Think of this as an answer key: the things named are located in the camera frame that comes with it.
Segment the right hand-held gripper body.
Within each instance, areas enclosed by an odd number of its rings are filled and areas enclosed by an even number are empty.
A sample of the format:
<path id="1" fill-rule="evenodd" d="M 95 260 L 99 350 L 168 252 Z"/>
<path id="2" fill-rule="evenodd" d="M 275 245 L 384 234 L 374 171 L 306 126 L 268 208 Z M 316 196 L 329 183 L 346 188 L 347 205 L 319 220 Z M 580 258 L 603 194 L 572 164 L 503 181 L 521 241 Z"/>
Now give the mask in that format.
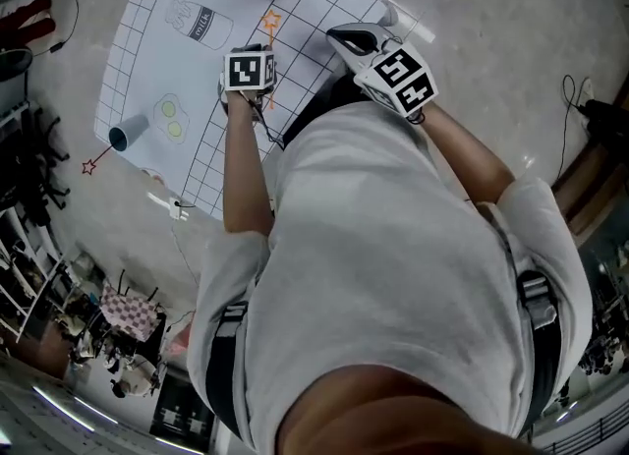
<path id="1" fill-rule="evenodd" d="M 410 42 L 394 39 L 385 41 L 354 82 L 372 101 L 402 118 L 420 118 L 423 107 L 438 96 L 425 59 Z"/>

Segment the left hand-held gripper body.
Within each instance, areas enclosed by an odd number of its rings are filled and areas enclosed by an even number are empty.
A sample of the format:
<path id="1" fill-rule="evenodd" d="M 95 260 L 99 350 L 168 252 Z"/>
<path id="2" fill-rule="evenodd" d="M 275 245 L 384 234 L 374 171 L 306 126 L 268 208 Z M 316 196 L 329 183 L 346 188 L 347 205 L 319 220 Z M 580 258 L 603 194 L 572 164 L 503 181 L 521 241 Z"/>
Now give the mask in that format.
<path id="1" fill-rule="evenodd" d="M 218 95 L 227 106 L 227 92 L 233 91 L 261 107 L 262 99 L 277 83 L 275 54 L 270 45 L 255 43 L 234 48 L 224 57 L 218 81 Z"/>

